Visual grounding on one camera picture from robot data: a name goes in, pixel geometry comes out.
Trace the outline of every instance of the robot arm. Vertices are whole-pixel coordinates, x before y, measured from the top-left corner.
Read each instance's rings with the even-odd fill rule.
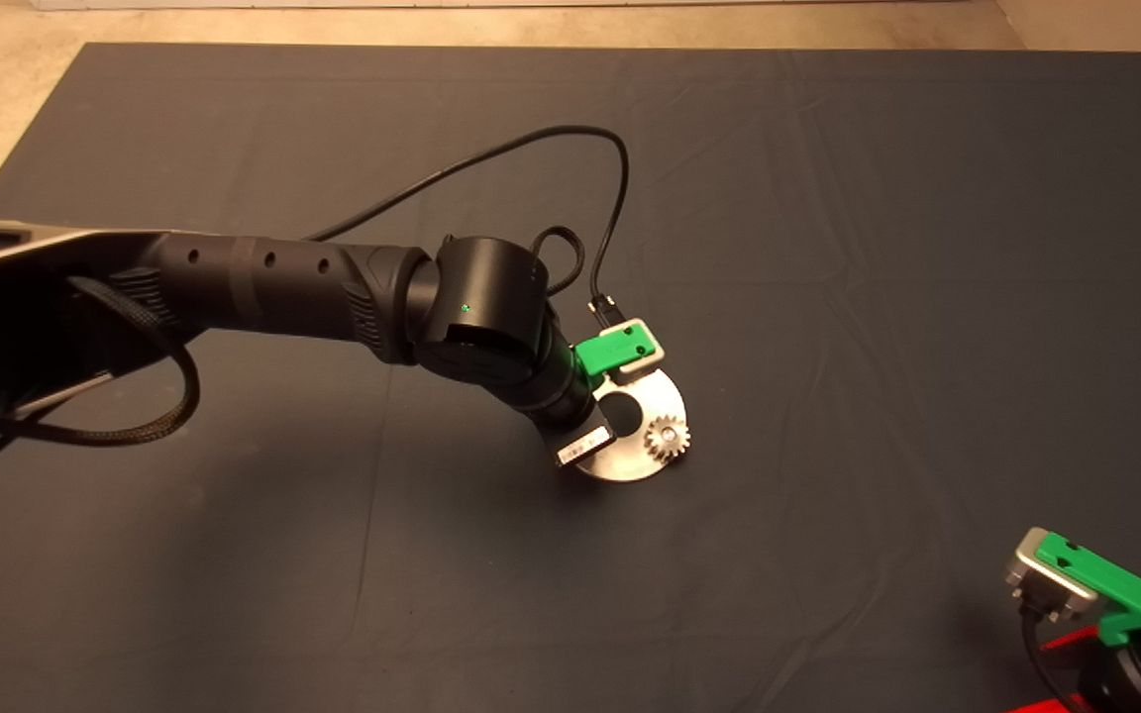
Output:
[[[212,327],[356,341],[381,362],[480,386],[533,421],[558,465],[598,477],[646,477],[687,444],[685,432],[671,452],[648,449],[644,432],[616,438],[594,392],[629,389],[647,416],[671,411],[683,424],[679,392],[656,368],[662,349],[637,321],[580,345],[582,359],[548,302],[547,267],[503,240],[448,237],[431,259],[397,246],[11,221],[0,221],[0,423],[163,357],[73,287],[75,276],[130,299],[180,345]]]

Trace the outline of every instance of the circular metal disc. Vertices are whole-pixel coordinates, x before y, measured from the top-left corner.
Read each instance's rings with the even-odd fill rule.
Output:
[[[666,464],[646,449],[647,426],[658,416],[675,416],[685,421],[685,400],[680,398],[680,391],[672,380],[661,370],[625,384],[616,384],[607,379],[597,388],[593,396],[601,402],[607,394],[616,392],[628,394],[638,403],[641,410],[640,428],[584,457],[575,465],[583,472],[606,481],[639,481],[659,472]]]

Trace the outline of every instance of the dark gray cloth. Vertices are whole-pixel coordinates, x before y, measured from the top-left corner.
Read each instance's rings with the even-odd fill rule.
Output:
[[[1045,696],[1002,583],[1026,529],[1141,574],[1141,55],[90,46],[0,218],[298,237],[560,122],[633,149],[602,284],[669,350],[687,460],[553,475],[487,394],[204,334],[176,437],[0,456],[0,710]],[[353,240],[592,248],[615,170],[548,141]],[[584,301],[557,298],[574,340]],[[54,419],[177,389],[159,365]]]

